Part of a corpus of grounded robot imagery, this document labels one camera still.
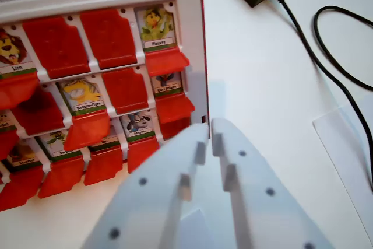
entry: white table surface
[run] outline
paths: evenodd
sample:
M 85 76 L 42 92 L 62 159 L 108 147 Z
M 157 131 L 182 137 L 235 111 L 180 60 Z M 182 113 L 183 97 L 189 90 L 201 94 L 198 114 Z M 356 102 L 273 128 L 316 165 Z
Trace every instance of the white table surface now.
M 371 0 L 287 0 L 306 36 L 313 14 L 340 5 L 373 19 Z M 210 117 L 238 126 L 264 155 L 284 185 L 336 248 L 371 248 L 370 241 L 313 126 L 312 120 L 346 102 L 314 68 L 283 9 L 266 1 L 251 9 L 243 0 L 205 0 Z M 373 32 L 343 15 L 321 19 L 331 52 L 358 78 L 373 85 Z M 326 62 L 357 99 L 366 92 Z M 93 228 L 124 171 L 88 187 L 50 198 L 32 198 L 0 212 L 1 248 L 78 248 Z M 219 160 L 198 169 L 194 201 L 201 207 L 217 248 L 234 248 L 230 198 L 222 192 Z

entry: cartoon dog card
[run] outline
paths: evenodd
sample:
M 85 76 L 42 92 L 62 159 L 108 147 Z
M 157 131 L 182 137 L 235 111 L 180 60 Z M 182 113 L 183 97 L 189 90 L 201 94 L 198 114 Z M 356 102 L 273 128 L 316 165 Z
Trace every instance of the cartoon dog card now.
M 128 142 L 155 135 L 153 116 L 148 111 L 136 112 L 121 117 Z
M 36 71 L 22 40 L 0 28 L 0 79 Z
M 182 82 L 180 72 L 152 77 L 152 86 L 155 97 L 181 93 Z
M 145 52 L 176 46 L 173 14 L 162 5 L 136 8 L 136 18 Z
M 44 134 L 36 138 L 41 148 L 47 157 L 52 161 L 64 160 L 70 157 L 81 155 L 80 150 L 65 151 L 64 143 L 68 134 L 67 129 L 61 131 L 52 132 L 50 134 Z
M 98 86 L 86 78 L 59 82 L 57 86 L 73 116 L 106 108 Z

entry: black cable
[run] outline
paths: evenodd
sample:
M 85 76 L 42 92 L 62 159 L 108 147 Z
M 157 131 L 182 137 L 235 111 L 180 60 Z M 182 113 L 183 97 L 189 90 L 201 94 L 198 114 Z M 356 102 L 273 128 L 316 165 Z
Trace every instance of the black cable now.
M 359 118 L 361 124 L 363 125 L 363 128 L 364 128 L 364 131 L 365 131 L 365 134 L 367 135 L 367 138 L 368 138 L 368 144 L 369 144 L 369 153 L 370 153 L 370 160 L 371 160 L 371 175 L 373 178 L 373 138 L 372 138 L 372 133 L 369 129 L 369 126 L 367 124 L 367 121 L 365 120 L 363 114 L 361 113 L 358 105 L 356 104 L 354 98 L 352 97 L 351 93 L 349 92 L 349 90 L 347 90 L 347 88 L 344 86 L 344 84 L 342 84 L 341 81 L 339 81 L 336 77 L 334 77 L 321 63 L 321 61 L 317 58 L 317 56 L 315 55 L 315 53 L 313 52 L 311 46 L 308 44 L 307 42 L 307 39 L 305 38 L 305 35 L 302 31 L 302 28 L 300 27 L 297 19 L 295 18 L 295 16 L 293 15 L 293 13 L 291 12 L 290 8 L 287 6 L 285 0 L 277 0 L 280 4 L 283 5 L 283 7 L 285 8 L 286 12 L 288 13 L 290 19 L 293 21 L 294 25 L 295 25 L 295 28 L 297 29 L 298 31 L 298 35 L 300 37 L 300 39 L 302 40 L 303 42 L 303 45 L 305 47 L 305 49 L 307 50 L 307 53 L 308 55 L 311 57 L 311 59 L 314 61 L 314 63 L 321 69 L 321 71 L 330 79 L 332 80 L 342 91 L 343 93 L 346 95 L 347 99 L 349 100 L 349 102 L 351 103 L 352 105 L 352 108 L 354 109 L 357 117 Z M 335 10 L 335 11 L 338 11 L 338 12 L 341 12 L 341 13 L 344 13 L 346 15 L 349 15 L 363 23 L 366 23 L 370 26 L 373 26 L 373 22 L 371 22 L 370 20 L 367 20 L 359 15 L 356 15 L 355 13 L 352 13 L 348 10 L 345 10 L 343 8 L 340 8 L 340 7 L 337 7 L 337 6 L 326 6 L 324 8 L 321 8 L 315 15 L 315 18 L 314 18 L 314 29 L 315 29 L 315 34 L 316 34 L 316 38 L 317 40 L 319 41 L 319 44 L 322 48 L 322 50 L 324 51 L 325 55 L 327 56 L 327 58 L 330 60 L 330 62 L 349 80 L 351 80 L 352 82 L 354 82 L 355 84 L 365 88 L 365 89 L 368 89 L 368 90 L 373 90 L 373 87 L 372 86 L 369 86 L 369 85 L 366 85 L 365 83 L 362 83 L 361 81 L 359 81 L 358 79 L 356 79 L 354 76 L 350 75 L 347 71 L 345 71 L 342 66 L 333 58 L 333 56 L 331 55 L 331 53 L 328 51 L 328 49 L 326 48 L 326 46 L 324 45 L 323 41 L 321 40 L 321 37 L 320 37 L 320 34 L 319 34 L 319 30 L 318 30 L 318 17 L 319 15 L 325 11 L 325 10 Z M 370 186 L 373 190 L 373 186 L 372 186 L 372 182 L 371 180 L 370 181 Z
M 338 71 L 340 73 L 343 74 L 344 77 L 346 77 L 348 80 L 350 80 L 351 82 L 355 83 L 356 85 L 360 86 L 360 87 L 363 87 L 364 89 L 366 90 L 370 90 L 370 91 L 373 91 L 373 87 L 370 86 L 370 85 L 367 85 L 365 83 L 363 83 L 362 81 L 356 79 L 354 76 L 352 76 L 351 74 L 349 74 L 346 70 L 343 69 L 343 67 L 336 61 L 336 59 L 332 56 L 332 54 L 329 52 L 328 48 L 326 48 L 324 42 L 322 41 L 321 39 L 321 36 L 320 36 L 320 32 L 319 32 L 319 27 L 318 27 L 318 19 L 319 19 L 319 16 L 322 12 L 324 11 L 327 11 L 327 10 L 332 10 L 332 11 L 337 11 L 339 13 L 342 13 L 342 14 L 345 14 L 347 16 L 350 16 L 350 17 L 353 17 L 354 19 L 357 19 L 371 27 L 373 27 L 373 22 L 371 22 L 370 20 L 360 16 L 360 15 L 357 15 L 353 12 L 350 12 L 346 9 L 343 9 L 341 7 L 338 7 L 338 6 L 325 6 L 323 8 L 321 8 L 319 11 L 317 11 L 317 13 L 315 14 L 315 17 L 314 17 L 314 32 L 315 32 L 315 36 L 316 36 L 316 39 L 322 49 L 322 51 L 324 52 L 325 56 L 328 58 L 328 60 L 332 63 L 332 65 L 338 69 Z

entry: white paper sheet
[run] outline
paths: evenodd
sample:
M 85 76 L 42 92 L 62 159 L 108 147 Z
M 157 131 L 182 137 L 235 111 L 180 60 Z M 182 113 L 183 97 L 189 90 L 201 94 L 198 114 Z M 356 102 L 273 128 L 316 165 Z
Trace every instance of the white paper sheet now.
M 357 102 L 373 131 L 373 95 Z M 369 147 L 364 128 L 351 105 L 341 107 L 314 121 L 314 127 L 332 159 L 356 211 L 373 241 L 373 192 Z

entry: cartoon mouse card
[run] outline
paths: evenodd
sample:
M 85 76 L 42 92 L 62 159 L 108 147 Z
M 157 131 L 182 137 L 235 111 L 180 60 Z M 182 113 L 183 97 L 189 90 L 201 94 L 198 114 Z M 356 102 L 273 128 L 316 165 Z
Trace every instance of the cartoon mouse card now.
M 25 139 L 20 140 L 16 146 L 13 147 L 7 158 L 3 160 L 2 163 L 10 172 L 25 170 L 41 165 L 35 152 Z
M 163 5 L 135 8 L 135 12 L 144 52 L 177 45 L 173 14 Z
M 182 82 L 180 72 L 152 77 L 153 93 L 155 97 L 167 94 L 181 93 Z
M 127 141 L 132 142 L 154 136 L 156 133 L 153 118 L 153 115 L 147 110 L 122 116 L 120 119 Z
M 89 151 L 98 152 L 111 147 L 119 146 L 121 143 L 118 140 L 117 133 L 112 125 L 109 128 L 109 134 L 105 136 L 99 143 L 88 146 Z
M 59 82 L 57 86 L 73 116 L 106 108 L 97 84 L 86 78 Z
M 0 79 L 35 71 L 22 40 L 0 28 Z
M 64 160 L 82 154 L 80 150 L 68 152 L 64 150 L 64 143 L 66 141 L 67 134 L 68 130 L 63 129 L 61 131 L 44 134 L 36 138 L 36 141 L 39 143 L 50 161 L 56 162 L 58 160 Z

